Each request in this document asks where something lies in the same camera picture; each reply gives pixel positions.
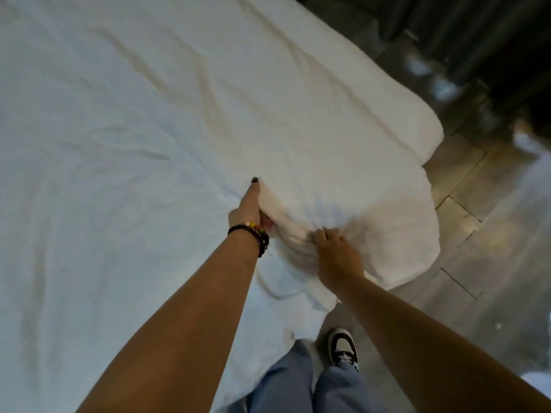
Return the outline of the person's right hand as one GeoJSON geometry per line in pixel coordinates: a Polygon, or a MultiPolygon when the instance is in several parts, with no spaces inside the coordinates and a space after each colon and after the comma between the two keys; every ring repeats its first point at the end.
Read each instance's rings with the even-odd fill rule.
{"type": "Polygon", "coordinates": [[[365,280],[362,257],[347,240],[339,246],[316,247],[320,282],[335,296],[365,280]]]}

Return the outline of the person's left hand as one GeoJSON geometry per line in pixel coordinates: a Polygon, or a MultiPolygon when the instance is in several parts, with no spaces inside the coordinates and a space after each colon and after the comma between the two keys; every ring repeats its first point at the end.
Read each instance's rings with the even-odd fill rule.
{"type": "Polygon", "coordinates": [[[237,225],[248,225],[256,229],[262,229],[266,234],[270,234],[274,227],[274,222],[259,209],[245,209],[244,196],[242,197],[237,208],[229,213],[229,227],[237,225]]]}

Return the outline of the white bed sheet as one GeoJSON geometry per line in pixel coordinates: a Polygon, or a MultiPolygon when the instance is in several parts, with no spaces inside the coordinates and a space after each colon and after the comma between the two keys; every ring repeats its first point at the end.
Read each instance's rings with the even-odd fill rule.
{"type": "Polygon", "coordinates": [[[440,252],[436,114],[295,0],[0,0],[0,413],[73,413],[223,241],[275,223],[211,411],[337,298],[336,227],[385,290],[440,252]]]}

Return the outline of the person's right forearm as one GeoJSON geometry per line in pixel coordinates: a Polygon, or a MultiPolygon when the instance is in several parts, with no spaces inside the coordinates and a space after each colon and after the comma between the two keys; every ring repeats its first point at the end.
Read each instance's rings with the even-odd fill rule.
{"type": "Polygon", "coordinates": [[[338,272],[324,283],[418,413],[551,413],[551,400],[500,362],[365,277],[338,272]]]}

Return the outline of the person's left forearm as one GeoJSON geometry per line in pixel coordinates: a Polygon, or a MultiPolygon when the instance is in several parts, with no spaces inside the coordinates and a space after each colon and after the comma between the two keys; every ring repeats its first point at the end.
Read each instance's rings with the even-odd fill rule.
{"type": "Polygon", "coordinates": [[[76,413],[209,413],[259,245],[250,231],[232,231],[131,337],[76,413]]]}

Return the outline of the black and white sneaker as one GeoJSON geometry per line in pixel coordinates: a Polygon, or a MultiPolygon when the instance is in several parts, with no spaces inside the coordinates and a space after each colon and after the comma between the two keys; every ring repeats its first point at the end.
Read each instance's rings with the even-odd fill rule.
{"type": "Polygon", "coordinates": [[[351,333],[343,328],[334,328],[328,333],[327,345],[330,365],[346,363],[359,371],[358,352],[351,333]]]}

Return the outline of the light blue jeans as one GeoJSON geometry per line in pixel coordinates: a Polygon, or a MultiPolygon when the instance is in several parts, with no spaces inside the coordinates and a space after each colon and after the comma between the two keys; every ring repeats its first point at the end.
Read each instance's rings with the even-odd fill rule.
{"type": "Polygon", "coordinates": [[[276,362],[226,413],[388,413],[377,391],[346,361],[320,374],[313,387],[313,358],[302,341],[276,362]]]}

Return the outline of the dark curtain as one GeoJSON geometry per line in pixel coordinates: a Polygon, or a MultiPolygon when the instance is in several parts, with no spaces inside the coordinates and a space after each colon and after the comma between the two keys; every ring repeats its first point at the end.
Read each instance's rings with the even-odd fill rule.
{"type": "Polygon", "coordinates": [[[478,80],[493,110],[551,139],[551,0],[379,0],[379,36],[407,31],[456,85],[478,80]]]}

